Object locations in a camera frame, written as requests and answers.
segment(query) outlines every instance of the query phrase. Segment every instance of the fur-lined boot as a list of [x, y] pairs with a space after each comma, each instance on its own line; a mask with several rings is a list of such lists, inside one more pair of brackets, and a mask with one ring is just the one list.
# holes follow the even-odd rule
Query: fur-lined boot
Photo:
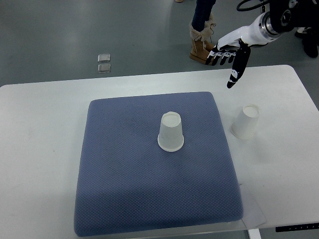
[[190, 24], [190, 37], [192, 40], [192, 49], [189, 57], [192, 60], [198, 61], [202, 64], [205, 64], [206, 59], [209, 55], [211, 49], [213, 49], [213, 45], [207, 41], [207, 39], [213, 33], [212, 26], [212, 15], [209, 21], [205, 22], [205, 28], [203, 31], [196, 31], [192, 25]]

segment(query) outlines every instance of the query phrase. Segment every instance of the upside-down cup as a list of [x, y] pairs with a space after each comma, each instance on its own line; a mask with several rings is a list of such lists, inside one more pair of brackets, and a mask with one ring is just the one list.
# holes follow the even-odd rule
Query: upside-down cup
[[180, 115], [176, 112], [167, 112], [160, 121], [158, 135], [159, 146], [167, 152], [175, 152], [182, 148], [184, 136], [181, 127]]
[[246, 105], [239, 113], [230, 130], [237, 138], [251, 138], [257, 126], [260, 109], [257, 105]]

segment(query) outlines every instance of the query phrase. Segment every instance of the white table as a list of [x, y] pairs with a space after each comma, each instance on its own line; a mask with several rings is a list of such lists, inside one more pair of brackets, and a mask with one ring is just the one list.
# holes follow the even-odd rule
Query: white table
[[[101, 98], [210, 91], [238, 180], [266, 223], [319, 222], [319, 112], [289, 66], [247, 68], [232, 89], [231, 70], [7, 85], [0, 88], [0, 237], [77, 238], [73, 214], [87, 109]], [[256, 134], [234, 137], [242, 106], [261, 108]], [[245, 230], [242, 221], [109, 235], [134, 238]]]

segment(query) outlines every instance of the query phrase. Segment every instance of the blue cushion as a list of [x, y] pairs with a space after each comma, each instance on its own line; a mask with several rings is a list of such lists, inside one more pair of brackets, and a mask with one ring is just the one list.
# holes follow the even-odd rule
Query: blue cushion
[[[180, 114], [184, 145], [157, 142], [164, 113]], [[74, 230], [80, 237], [236, 221], [243, 207], [214, 98], [209, 92], [90, 103]]]

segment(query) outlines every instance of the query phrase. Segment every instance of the robotic arm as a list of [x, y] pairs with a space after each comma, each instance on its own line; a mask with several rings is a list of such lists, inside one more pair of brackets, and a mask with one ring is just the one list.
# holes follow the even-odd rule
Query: robotic arm
[[212, 65], [216, 65], [219, 58], [220, 65], [227, 59], [229, 63], [234, 61], [228, 88], [234, 86], [243, 75], [251, 47], [264, 46], [275, 41], [283, 32], [291, 31], [294, 27], [319, 27], [318, 0], [267, 0], [255, 7], [240, 8], [248, 1], [250, 0], [242, 1], [237, 10], [251, 10], [269, 3], [270, 11], [258, 16], [250, 26], [243, 26], [220, 38], [206, 60], [207, 65], [212, 59]]

